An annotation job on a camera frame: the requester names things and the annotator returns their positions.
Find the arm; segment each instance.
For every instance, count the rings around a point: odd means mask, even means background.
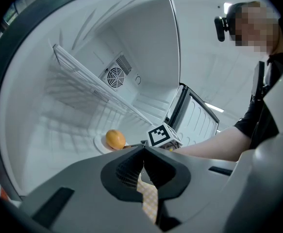
[[[176,153],[197,157],[237,161],[249,149],[251,139],[236,127],[230,127],[206,141],[174,150]]]
[[[249,108],[233,127],[216,134],[206,141],[175,150],[176,153],[197,157],[237,161],[250,147],[251,136],[259,121],[263,102],[251,101]]]

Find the ceiling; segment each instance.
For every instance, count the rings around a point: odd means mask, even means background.
[[[224,110],[214,111],[219,130],[234,125],[247,111],[253,71],[260,53],[219,42],[214,18],[224,16],[223,3],[252,0],[174,0],[180,29],[181,82],[201,99]],[[258,0],[268,4],[267,0]]]

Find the circular fan grille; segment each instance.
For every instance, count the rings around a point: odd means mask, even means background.
[[[107,80],[111,87],[118,88],[123,85],[124,72],[120,68],[113,68],[109,71]]]

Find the fluorescent light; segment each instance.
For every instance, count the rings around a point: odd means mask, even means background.
[[[231,5],[232,5],[232,4],[229,3],[229,2],[225,2],[225,3],[223,4],[223,7],[224,7],[224,14],[227,14],[227,13],[228,13],[228,9],[229,9],[229,7],[230,7]]]
[[[219,112],[224,112],[224,110],[222,110],[222,109],[220,109],[220,108],[218,108],[218,107],[215,107],[215,106],[213,106],[213,105],[211,105],[211,104],[208,104],[208,103],[205,103],[209,108],[211,108],[211,109],[214,109],[214,110],[216,110],[216,111],[219,111]]]

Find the black shirt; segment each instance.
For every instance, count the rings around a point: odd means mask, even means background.
[[[283,18],[279,19],[279,26],[283,33]],[[272,87],[283,74],[283,53],[270,56],[267,63],[271,63],[269,85]],[[256,148],[264,140],[278,134],[275,121],[262,100],[252,100],[248,111],[235,127],[251,137],[250,149]]]

